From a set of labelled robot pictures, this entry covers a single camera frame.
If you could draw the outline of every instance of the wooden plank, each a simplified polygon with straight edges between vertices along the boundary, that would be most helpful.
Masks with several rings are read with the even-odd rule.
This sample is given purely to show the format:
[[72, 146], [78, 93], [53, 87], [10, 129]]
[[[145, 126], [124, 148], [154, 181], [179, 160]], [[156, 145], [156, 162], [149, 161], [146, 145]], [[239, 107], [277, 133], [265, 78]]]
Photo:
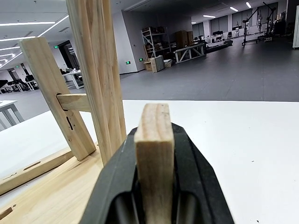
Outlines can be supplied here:
[[98, 149], [82, 161], [71, 158], [0, 208], [12, 208], [0, 223], [79, 223], [102, 168]]
[[86, 94], [61, 94], [57, 99], [64, 110], [91, 111]]
[[116, 50], [107, 2], [66, 2], [104, 164], [126, 137], [119, 74], [115, 74], [116, 53], [111, 55]]
[[22, 52], [74, 156], [80, 161], [94, 152], [92, 138], [79, 111], [64, 111], [56, 98], [70, 94], [47, 40], [38, 37], [20, 42]]
[[12, 173], [0, 180], [0, 195], [60, 166], [71, 157], [73, 157], [71, 149], [66, 148]]
[[167, 104], [146, 104], [134, 142], [146, 224], [171, 224], [174, 135]]

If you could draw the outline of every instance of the fluorescent light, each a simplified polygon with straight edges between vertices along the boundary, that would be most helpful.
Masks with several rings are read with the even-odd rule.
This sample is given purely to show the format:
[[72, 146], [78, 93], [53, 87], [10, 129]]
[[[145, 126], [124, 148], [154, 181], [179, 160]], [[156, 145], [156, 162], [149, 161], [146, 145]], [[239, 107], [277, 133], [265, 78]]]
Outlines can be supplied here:
[[41, 24], [54, 24], [55, 22], [17, 22], [17, 23], [0, 23], [0, 27], [6, 26], [21, 26], [21, 25], [41, 25]]
[[12, 60], [14, 60], [15, 58], [17, 58], [17, 57], [20, 56], [21, 54], [23, 54], [23, 52], [19, 53], [18, 55], [16, 55], [16, 56], [13, 57], [12, 59], [10, 59], [8, 62], [5, 62], [5, 64], [0, 65], [0, 68], [2, 68], [4, 65], [10, 63]]
[[55, 26], [57, 26], [59, 23], [61, 23], [63, 20], [67, 19], [69, 17], [69, 15], [67, 15], [66, 17], [64, 17], [63, 19], [59, 20], [57, 23], [55, 23], [53, 26], [51, 26], [49, 29], [47, 29], [46, 31], [42, 32], [39, 36], [40, 37], [42, 35], [44, 35], [45, 33], [47, 33], [49, 30], [53, 29]]
[[30, 39], [30, 38], [35, 38], [35, 36], [26, 36], [26, 37], [17, 37], [17, 38], [1, 39], [0, 42], [2, 42], [2, 41], [17, 41], [17, 40]]
[[213, 16], [213, 15], [203, 15], [203, 17], [216, 18], [216, 16]]
[[7, 55], [0, 55], [0, 57], [5, 57], [5, 56], [12, 56], [12, 57], [14, 57], [15, 55], [14, 54], [7, 54]]
[[0, 49], [0, 50], [10, 50], [10, 49], [18, 49], [18, 48], [20, 48], [20, 47], [2, 48], [2, 49]]
[[234, 7], [229, 7], [231, 10], [234, 10], [236, 12], [238, 12], [238, 9], [235, 9]]

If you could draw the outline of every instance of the storage rack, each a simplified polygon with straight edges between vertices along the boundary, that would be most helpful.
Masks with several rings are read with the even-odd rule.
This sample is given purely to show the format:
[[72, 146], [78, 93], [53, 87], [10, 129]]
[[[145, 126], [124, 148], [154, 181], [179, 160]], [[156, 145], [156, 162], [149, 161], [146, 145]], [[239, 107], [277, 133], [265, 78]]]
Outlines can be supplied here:
[[[166, 51], [167, 50], [167, 51], [171, 52], [171, 46], [170, 46], [169, 36], [167, 34], [167, 28], [166, 29], [164, 28], [164, 33], [153, 33], [152, 30], [151, 30], [151, 27], [149, 27], [148, 30], [141, 31], [141, 34], [142, 34], [144, 45], [146, 45], [147, 43], [149, 43], [151, 45], [150, 49], [146, 49], [147, 55], [150, 56], [150, 54], [151, 54], [150, 57], [157, 57], [157, 52], [160, 52], [160, 51]], [[161, 39], [162, 39], [163, 36], [166, 36], [167, 41], [168, 41], [168, 47], [156, 50], [155, 49], [155, 43], [154, 43], [154, 37], [156, 37], [156, 36], [160, 36]]]

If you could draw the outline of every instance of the wooden block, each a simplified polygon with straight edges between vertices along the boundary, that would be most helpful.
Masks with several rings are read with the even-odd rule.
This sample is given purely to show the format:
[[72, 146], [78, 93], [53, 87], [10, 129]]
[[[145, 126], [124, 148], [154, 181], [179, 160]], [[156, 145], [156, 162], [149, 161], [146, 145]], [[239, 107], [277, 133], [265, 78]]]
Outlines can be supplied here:
[[94, 143], [79, 111], [64, 111], [56, 98], [70, 94], [44, 37], [22, 40], [20, 46], [74, 156], [80, 161], [95, 151]]
[[67, 0], [80, 68], [103, 163], [125, 140], [109, 1]]
[[90, 112], [90, 105], [86, 94], [57, 95], [57, 99], [64, 110]]
[[174, 135], [167, 104], [146, 104], [134, 136], [146, 224], [171, 224]]
[[82, 161], [71, 158], [0, 208], [0, 223], [79, 223], [102, 169], [98, 149]]
[[0, 181], [0, 195], [60, 166], [73, 157], [70, 148], [63, 149], [43, 158]]

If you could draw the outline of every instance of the white table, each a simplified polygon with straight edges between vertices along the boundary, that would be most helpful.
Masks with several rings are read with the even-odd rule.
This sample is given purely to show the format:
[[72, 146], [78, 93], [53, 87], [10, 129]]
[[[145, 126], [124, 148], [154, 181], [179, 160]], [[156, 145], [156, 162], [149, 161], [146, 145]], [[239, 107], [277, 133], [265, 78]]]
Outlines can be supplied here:
[[64, 74], [64, 75], [62, 75], [62, 76], [63, 76], [63, 77], [65, 77], [65, 76], [71, 76], [71, 79], [72, 79], [72, 81], [73, 81], [73, 83], [74, 83], [73, 86], [75, 86], [76, 89], [81, 89], [81, 88], [84, 87], [84, 85], [80, 85], [80, 86], [79, 86], [79, 84], [78, 84], [78, 82], [77, 82], [77, 79], [76, 79], [76, 77], [75, 77], [75, 75], [78, 75], [78, 74], [81, 74], [81, 70], [74, 71], [74, 72], [70, 72], [70, 73], [66, 73], [66, 74]]
[[[15, 114], [15, 116], [17, 117], [17, 119], [19, 120], [19, 122], [23, 122], [24, 119], [21, 116], [20, 112], [18, 111], [18, 109], [15, 107], [15, 103], [17, 102], [17, 100], [3, 100], [0, 101], [0, 112], [3, 113], [4, 117], [9, 121], [10, 125], [16, 125], [16, 121], [14, 120], [14, 118], [11, 116], [10, 112], [8, 111], [9, 109], [11, 109], [13, 111], [13, 113]], [[6, 125], [0, 120], [0, 124], [6, 129]]]
[[[147, 102], [124, 100], [127, 133]], [[236, 224], [298, 223], [299, 103], [163, 102], [213, 166]], [[96, 140], [90, 113], [81, 114]], [[9, 148], [1, 177], [67, 146], [50, 112], [0, 132], [0, 142]], [[1, 196], [0, 207], [37, 181]]]

